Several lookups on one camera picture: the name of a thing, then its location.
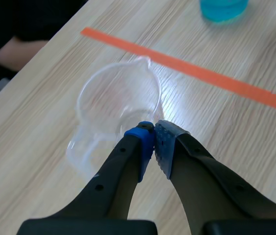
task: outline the light wood grain surface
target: light wood grain surface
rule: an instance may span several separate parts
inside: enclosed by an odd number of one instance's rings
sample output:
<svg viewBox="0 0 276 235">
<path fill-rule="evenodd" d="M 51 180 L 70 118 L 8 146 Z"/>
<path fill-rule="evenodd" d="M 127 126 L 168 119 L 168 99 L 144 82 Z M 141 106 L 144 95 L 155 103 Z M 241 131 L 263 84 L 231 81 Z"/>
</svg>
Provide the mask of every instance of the light wood grain surface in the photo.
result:
<svg viewBox="0 0 276 235">
<path fill-rule="evenodd" d="M 65 156 L 77 96 L 98 69 L 135 56 L 81 36 L 86 26 L 276 93 L 276 0 L 250 0 L 228 25 L 203 20 L 198 0 L 90 0 L 0 93 L 0 234 L 57 212 L 89 180 Z M 276 202 L 276 109 L 159 64 L 152 69 L 165 119 Z M 160 235 L 190 234 L 154 159 L 129 214 L 155 221 Z"/>
</svg>

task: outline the orange tape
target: orange tape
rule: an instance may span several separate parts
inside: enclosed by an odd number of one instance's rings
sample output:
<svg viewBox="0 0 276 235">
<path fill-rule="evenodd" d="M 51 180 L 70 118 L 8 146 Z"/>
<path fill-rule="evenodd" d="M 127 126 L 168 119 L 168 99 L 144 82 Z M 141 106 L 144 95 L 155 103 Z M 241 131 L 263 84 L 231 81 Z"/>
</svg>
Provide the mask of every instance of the orange tape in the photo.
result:
<svg viewBox="0 0 276 235">
<path fill-rule="evenodd" d="M 155 50 L 139 46 L 135 43 L 113 37 L 93 28 L 87 27 L 81 32 L 81 34 L 136 55 L 146 55 L 156 63 L 195 77 L 213 86 L 236 93 L 242 97 L 276 108 L 276 94 L 273 94 L 268 90 L 238 81 L 223 74 L 219 74 Z"/>
</svg>

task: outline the blue cup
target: blue cup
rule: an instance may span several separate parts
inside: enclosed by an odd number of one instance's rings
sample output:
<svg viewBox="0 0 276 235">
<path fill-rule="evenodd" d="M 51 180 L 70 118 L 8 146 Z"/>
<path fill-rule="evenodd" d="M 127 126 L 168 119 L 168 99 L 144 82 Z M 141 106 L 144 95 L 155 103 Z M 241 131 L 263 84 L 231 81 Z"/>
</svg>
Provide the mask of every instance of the blue cup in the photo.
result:
<svg viewBox="0 0 276 235">
<path fill-rule="evenodd" d="M 200 0 L 204 17 L 214 22 L 230 20 L 244 12 L 249 0 Z"/>
</svg>

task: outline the clear plastic measuring cup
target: clear plastic measuring cup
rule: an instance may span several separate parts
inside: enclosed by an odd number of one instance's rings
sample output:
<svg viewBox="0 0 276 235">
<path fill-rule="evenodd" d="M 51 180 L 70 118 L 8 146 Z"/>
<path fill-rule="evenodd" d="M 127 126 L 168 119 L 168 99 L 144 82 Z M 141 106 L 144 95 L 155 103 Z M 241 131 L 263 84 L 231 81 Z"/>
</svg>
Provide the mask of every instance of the clear plastic measuring cup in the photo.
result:
<svg viewBox="0 0 276 235">
<path fill-rule="evenodd" d="M 160 105 L 159 79 L 148 57 L 110 64 L 84 85 L 76 105 L 80 122 L 67 157 L 90 180 L 125 131 L 154 120 Z"/>
</svg>

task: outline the person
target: person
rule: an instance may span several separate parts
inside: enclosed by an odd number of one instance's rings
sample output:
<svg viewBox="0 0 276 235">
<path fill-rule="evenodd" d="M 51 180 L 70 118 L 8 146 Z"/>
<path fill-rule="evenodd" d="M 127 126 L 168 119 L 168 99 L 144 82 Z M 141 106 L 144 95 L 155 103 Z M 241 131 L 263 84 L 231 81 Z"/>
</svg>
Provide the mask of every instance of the person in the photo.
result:
<svg viewBox="0 0 276 235">
<path fill-rule="evenodd" d="M 88 0 L 0 0 L 0 80 L 12 79 Z"/>
</svg>

